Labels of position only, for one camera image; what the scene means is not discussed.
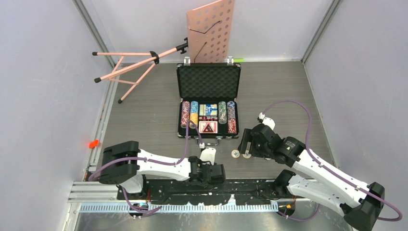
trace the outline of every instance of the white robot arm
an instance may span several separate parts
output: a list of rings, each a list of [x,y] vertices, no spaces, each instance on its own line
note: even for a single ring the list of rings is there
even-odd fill
[[[128,193],[142,191],[144,175],[188,181],[191,185],[222,183],[225,180],[225,170],[223,165],[214,163],[215,154],[214,148],[205,148],[202,149],[200,158],[190,156],[179,160],[149,153],[139,149],[137,141],[128,141],[104,149],[102,165],[117,163],[100,171],[99,182],[120,185]]]
[[[359,188],[383,199],[385,192],[383,186],[376,182],[368,185],[345,174],[317,156],[312,150],[309,154],[305,145],[293,137],[280,138],[273,131],[275,122],[262,113],[259,115],[258,121],[261,124],[253,129],[246,128],[244,130],[241,144],[238,147],[239,152],[244,154],[247,144],[250,142],[249,154],[252,156],[274,159],[277,163],[293,167],[318,181],[309,181],[291,171],[284,170],[275,180],[278,194],[282,196],[291,194],[311,199],[336,211],[345,218],[347,223],[358,230],[372,229],[383,204],[366,195]],[[333,171],[339,177],[347,179],[357,187],[351,187],[325,168]]]

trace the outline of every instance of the poker chip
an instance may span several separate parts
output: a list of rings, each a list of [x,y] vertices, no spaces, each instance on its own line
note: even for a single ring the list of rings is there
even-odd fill
[[[186,128],[187,127],[187,121],[190,118],[190,102],[189,101],[183,101],[181,105],[181,127]]]
[[[227,103],[227,117],[228,120],[235,119],[235,102],[229,101]]]
[[[198,125],[198,102],[197,101],[192,101],[190,105],[190,120],[195,123],[195,125]],[[190,123],[190,128],[195,128],[195,126]]]
[[[224,101],[218,103],[218,118],[220,124],[227,123],[227,104]]]
[[[237,133],[237,122],[235,119],[228,119],[228,133]]]

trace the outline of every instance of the gray tabletop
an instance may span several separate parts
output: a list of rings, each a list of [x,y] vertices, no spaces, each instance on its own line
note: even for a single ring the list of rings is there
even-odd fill
[[[121,76],[122,80],[136,81],[148,66]],[[126,141],[138,141],[139,147],[154,154],[181,157],[185,140],[177,137],[179,91],[176,64],[159,64],[132,91],[123,103],[117,100],[130,88],[119,83],[109,118],[103,147]],[[253,128],[256,118],[271,103],[295,99],[304,103],[312,113],[311,149],[324,160],[332,162],[325,133],[315,101],[300,62],[242,63],[238,91],[239,126]],[[281,137],[293,136],[304,141],[308,118],[294,103],[276,105],[268,113],[276,122],[275,132]],[[216,147],[216,162],[224,164],[227,178],[275,178],[288,168],[273,160],[261,158],[232,158],[241,139],[222,140]],[[195,141],[189,141],[188,155],[200,156]]]

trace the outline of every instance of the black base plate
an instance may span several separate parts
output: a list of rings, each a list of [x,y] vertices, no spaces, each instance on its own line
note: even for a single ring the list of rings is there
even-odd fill
[[[129,200],[146,200],[150,196],[156,205],[204,205],[226,204],[234,195],[236,205],[268,205],[270,200],[292,198],[292,195],[275,195],[273,180],[267,179],[227,179],[222,184],[211,187],[191,185],[189,182],[170,179],[146,180],[143,192],[129,194]],[[124,200],[118,191],[118,200]]]

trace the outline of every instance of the perforated pink board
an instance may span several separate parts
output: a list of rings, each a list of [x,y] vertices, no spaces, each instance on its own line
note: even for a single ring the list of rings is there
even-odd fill
[[[227,58],[235,0],[219,0],[187,12],[192,63],[220,63]]]

